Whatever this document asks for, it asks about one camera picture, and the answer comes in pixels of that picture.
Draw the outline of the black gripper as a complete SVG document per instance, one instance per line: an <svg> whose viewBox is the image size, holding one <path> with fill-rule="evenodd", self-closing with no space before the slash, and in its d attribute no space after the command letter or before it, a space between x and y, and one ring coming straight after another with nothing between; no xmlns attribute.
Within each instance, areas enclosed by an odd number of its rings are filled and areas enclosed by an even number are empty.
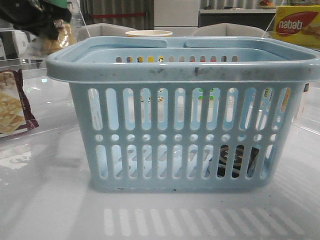
<svg viewBox="0 0 320 240"><path fill-rule="evenodd" d="M60 7L47 0L2 0L0 18L16 30L27 31L37 37L57 40L59 31L54 21L69 23L72 14L67 7Z"/></svg>

